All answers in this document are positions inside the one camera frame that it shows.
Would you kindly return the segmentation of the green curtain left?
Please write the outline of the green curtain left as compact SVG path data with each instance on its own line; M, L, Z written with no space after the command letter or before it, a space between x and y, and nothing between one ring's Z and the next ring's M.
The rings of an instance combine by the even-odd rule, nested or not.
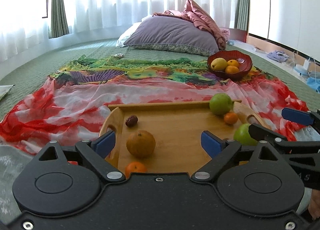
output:
M69 34L64 0L49 0L49 2L49 38L59 38Z

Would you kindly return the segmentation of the green quilted bedspread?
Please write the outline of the green quilted bedspread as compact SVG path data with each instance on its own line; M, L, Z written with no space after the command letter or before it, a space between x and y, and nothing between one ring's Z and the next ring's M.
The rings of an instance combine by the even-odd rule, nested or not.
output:
M188 58L196 62L204 60L203 56L187 53L116 47L116 41L116 39L91 41L53 50L23 64L8 75L5 75L1 79L1 84L14 84L14 87L1 101L1 118L3 118L15 104L24 99L25 96L40 88L49 74L55 73L69 61L78 59L83 55L88 58L103 58L122 53L125 59L169 60ZM313 91L293 74L286 72L282 67L279 67L277 63L274 64L265 60L263 57L236 46L227 45L227 49L238 50L249 54L255 67L282 80L300 100L307 104L310 110L316 111L319 109L319 93Z

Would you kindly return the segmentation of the orange in bowl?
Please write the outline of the orange in bowl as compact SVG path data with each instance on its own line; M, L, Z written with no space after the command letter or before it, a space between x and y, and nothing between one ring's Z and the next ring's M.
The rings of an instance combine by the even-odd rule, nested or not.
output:
M237 60L231 59L227 62L228 66L235 66L237 68L239 68L240 64Z
M228 65L226 68L225 68L225 73L228 74L228 75L234 75L236 73L239 73L240 70L237 66L232 66L232 65Z

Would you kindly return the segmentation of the orange mandarin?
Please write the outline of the orange mandarin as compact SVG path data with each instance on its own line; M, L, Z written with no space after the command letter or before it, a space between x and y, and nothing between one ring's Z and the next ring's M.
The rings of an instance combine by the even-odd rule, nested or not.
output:
M131 162L125 167L125 176L128 179L132 173L146 173L147 168L141 162Z
M234 112L228 112L223 116L224 122L228 125L234 125L238 119L238 115Z

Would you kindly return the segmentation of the green curtain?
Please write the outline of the green curtain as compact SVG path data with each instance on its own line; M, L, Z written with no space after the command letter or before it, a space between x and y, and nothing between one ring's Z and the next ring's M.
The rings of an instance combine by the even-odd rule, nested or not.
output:
M69 34L64 0L49 0L49 2L49 38L59 38Z
M237 0L235 10L235 28L248 31L249 0Z

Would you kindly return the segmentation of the pink crumpled blanket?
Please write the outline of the pink crumpled blanket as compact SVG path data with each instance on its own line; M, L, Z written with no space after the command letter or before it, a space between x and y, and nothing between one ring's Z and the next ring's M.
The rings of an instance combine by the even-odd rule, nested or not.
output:
M183 11L166 10L163 13L153 13L152 16L173 17L189 21L201 31L209 32L217 43L219 50L225 50L230 31L220 28L213 18L194 0L186 0Z

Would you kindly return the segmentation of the dried red date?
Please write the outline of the dried red date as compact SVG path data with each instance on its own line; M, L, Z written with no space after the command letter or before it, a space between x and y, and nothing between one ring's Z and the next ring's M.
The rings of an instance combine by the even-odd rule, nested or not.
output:
M125 125L129 128L134 127L138 123L138 117L136 115L131 115L125 121Z

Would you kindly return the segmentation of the white pillow behind purple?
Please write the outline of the white pillow behind purple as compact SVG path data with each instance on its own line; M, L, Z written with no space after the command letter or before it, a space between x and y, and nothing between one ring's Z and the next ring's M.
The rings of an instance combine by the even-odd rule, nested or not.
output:
M134 23L123 34L121 34L116 42L116 47L123 47L125 41L127 41L132 36L132 34L136 31L140 24L141 22Z

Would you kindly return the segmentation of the large green pomelo fruit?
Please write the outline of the large green pomelo fruit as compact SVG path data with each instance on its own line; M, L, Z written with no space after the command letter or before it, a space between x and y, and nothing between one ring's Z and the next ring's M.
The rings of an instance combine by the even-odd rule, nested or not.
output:
M258 142L251 138L248 131L249 126L249 123L245 123L238 127L233 135L233 140L240 142L242 145L256 146Z

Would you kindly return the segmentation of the brownish orange fruit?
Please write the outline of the brownish orange fruit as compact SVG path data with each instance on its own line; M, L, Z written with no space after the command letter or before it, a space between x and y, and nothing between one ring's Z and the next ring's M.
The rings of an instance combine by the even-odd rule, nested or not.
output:
M155 146L155 138L145 130L133 132L126 141L127 150L136 158L149 157L153 153Z

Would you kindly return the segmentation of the green colourful patterned cloth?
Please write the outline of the green colourful patterned cloth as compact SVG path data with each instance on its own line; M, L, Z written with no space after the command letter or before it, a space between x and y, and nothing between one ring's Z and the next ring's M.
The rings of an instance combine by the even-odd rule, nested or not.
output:
M194 61L188 58L169 60L137 60L109 56L101 59L81 56L71 60L55 73L49 75L56 86L67 83L102 84L121 76L128 80L163 78L185 84L211 86L226 84L208 70L205 60Z

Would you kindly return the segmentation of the red white floral scarf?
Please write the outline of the red white floral scarf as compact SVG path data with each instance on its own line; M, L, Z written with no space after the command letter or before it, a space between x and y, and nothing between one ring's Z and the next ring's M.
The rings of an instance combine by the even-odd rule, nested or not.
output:
M299 125L285 121L285 107L307 105L276 78L255 77L244 83L214 82L193 77L186 82L160 77L117 76L106 83L58 86L48 79L39 90L18 102L1 121L1 142L35 154L49 141L73 145L97 138L111 104L207 101L216 93L239 99L260 115L272 130L294 140Z

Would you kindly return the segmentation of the green curtain right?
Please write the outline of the green curtain right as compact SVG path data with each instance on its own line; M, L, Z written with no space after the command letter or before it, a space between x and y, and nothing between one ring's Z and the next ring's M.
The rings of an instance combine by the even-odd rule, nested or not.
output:
M248 31L249 0L237 0L235 10L235 28Z

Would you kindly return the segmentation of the red glass fruit bowl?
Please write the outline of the red glass fruit bowl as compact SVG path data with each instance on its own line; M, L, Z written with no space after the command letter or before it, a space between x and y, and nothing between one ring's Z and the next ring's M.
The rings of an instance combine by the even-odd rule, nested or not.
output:
M240 51L219 51L207 59L207 66L211 73L221 79L241 80L253 67L249 55Z

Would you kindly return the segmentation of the orange mandarin front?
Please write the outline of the orange mandarin front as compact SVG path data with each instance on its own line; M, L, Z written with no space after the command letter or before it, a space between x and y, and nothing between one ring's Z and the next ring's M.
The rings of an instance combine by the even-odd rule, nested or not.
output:
M132 173L146 173L147 168L141 162L131 162L125 167L125 176L128 179Z

